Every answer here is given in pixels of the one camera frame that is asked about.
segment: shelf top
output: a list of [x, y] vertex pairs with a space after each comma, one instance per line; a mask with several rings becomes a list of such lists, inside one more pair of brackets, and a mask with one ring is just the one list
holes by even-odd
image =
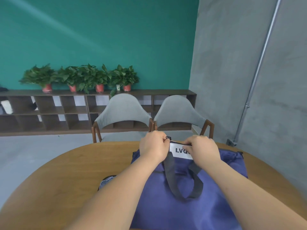
[[[109, 95], [111, 90], [106, 90], [101, 93], [97, 93], [90, 90], [89, 94], [83, 92], [72, 93], [70, 90], [57, 89], [50, 93], [44, 93], [40, 89], [12, 89], [6, 92], [0, 92], [0, 96], [72, 96], [72, 95]], [[189, 89], [135, 89], [129, 92], [123, 90], [117, 91], [119, 93], [128, 93], [135, 96], [142, 95], [196, 95], [196, 93]]]

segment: green wall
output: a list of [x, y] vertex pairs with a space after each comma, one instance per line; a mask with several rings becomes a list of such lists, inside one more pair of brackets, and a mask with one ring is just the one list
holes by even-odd
[[133, 65], [133, 88], [188, 89], [199, 0], [0, 0], [0, 84], [33, 65]]

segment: forearm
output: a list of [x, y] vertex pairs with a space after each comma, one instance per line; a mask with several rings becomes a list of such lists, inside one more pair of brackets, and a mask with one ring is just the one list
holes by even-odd
[[69, 229], [129, 229], [144, 185], [156, 166], [139, 157], [97, 192]]
[[220, 187], [243, 229], [306, 229], [307, 222], [223, 161], [206, 172]]

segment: brand label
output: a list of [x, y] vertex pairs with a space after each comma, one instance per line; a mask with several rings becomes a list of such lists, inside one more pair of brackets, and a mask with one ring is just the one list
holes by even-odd
[[172, 152], [173, 157], [193, 160], [192, 156], [182, 146], [182, 144], [170, 143], [169, 151]]

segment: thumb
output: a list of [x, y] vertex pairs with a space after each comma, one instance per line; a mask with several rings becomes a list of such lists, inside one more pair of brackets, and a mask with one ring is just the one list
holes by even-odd
[[164, 147], [167, 151], [169, 151], [170, 142], [171, 142], [170, 139], [164, 140]]
[[184, 145], [184, 146], [182, 146], [182, 148], [183, 148], [184, 150], [188, 151], [189, 154], [193, 154], [192, 146]]

